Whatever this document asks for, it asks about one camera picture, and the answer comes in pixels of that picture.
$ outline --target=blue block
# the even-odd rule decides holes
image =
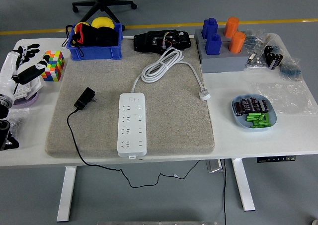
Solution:
[[[203,29],[202,29],[202,37],[203,39],[207,39],[209,35],[213,35],[218,31],[218,23],[216,19],[209,18],[208,20],[204,20]]]
[[[221,37],[219,34],[209,35],[205,45],[207,55],[218,55],[222,45]]]

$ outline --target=office chair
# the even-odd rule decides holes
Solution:
[[[130,5],[132,9],[137,9],[137,5],[131,0],[86,0],[73,2],[73,12],[78,12],[77,6],[92,6],[88,13],[80,21],[87,21],[91,16],[93,16],[98,10],[106,12],[110,18],[116,23],[120,23],[117,17],[108,8],[110,5]]]

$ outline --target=yellow ball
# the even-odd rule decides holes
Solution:
[[[113,21],[110,18],[104,17],[104,16],[94,19],[93,22],[91,23],[91,26],[95,28],[100,28],[100,27],[109,27],[112,29],[115,28]]]
[[[79,22],[79,23],[77,23],[76,26],[74,27],[74,32],[75,32],[75,34],[78,33],[76,27],[77,27],[79,24],[89,25],[87,22]]]

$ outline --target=gray base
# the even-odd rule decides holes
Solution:
[[[198,45],[202,73],[236,72],[245,69],[248,53],[243,46],[241,52],[235,54],[228,50],[230,43],[222,42],[219,55],[207,55],[205,44]]]

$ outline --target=white power cable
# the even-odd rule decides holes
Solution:
[[[175,64],[186,64],[192,69],[196,79],[198,80],[198,83],[200,85],[199,95],[200,95],[201,100],[205,101],[205,100],[209,99],[210,94],[203,87],[203,85],[200,81],[200,78],[199,78],[197,72],[195,71],[194,67],[191,64],[189,64],[188,62],[181,61],[182,59],[183,59],[183,55],[182,55],[182,52],[180,50],[173,48],[173,47],[169,48],[168,50],[166,50],[163,53],[163,55],[156,62],[154,62],[153,64],[150,64],[144,68],[141,75],[139,75],[136,78],[131,92],[135,92],[135,87],[136,87],[136,84],[137,84],[139,78],[142,78],[142,80],[146,83],[156,82],[160,78],[162,78],[163,75]]]

